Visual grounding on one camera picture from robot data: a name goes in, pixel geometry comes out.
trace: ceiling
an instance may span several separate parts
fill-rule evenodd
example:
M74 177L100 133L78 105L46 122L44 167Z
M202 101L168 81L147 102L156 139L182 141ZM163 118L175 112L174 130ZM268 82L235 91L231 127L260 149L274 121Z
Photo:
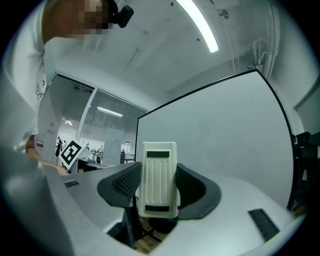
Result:
M119 77L143 79L168 92L204 71L252 54L253 41L259 37L268 39L266 1L193 1L216 38L216 52L210 53L200 31L176 1L118 0L119 8L129 5L134 9L126 28L115 25L107 34L86 36L85 40L60 38L53 43L53 55L57 62L90 55L95 65L116 71ZM222 9L228 13L227 20L219 18Z

